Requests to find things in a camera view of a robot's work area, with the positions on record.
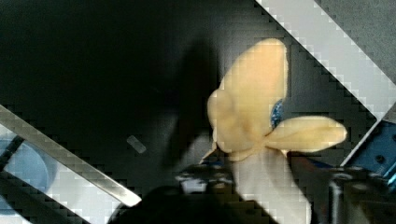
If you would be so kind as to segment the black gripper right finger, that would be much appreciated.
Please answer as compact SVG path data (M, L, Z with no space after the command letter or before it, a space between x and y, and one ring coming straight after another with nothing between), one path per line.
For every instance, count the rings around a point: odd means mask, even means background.
M395 194L385 177L361 167L326 167L288 154L297 186L310 203L310 224L396 224Z

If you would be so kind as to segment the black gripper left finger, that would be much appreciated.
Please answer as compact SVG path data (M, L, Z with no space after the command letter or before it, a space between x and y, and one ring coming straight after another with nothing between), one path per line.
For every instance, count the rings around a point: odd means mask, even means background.
M232 172L218 164L194 164L178 173L176 180L184 193L203 193L209 186L217 184L232 185Z

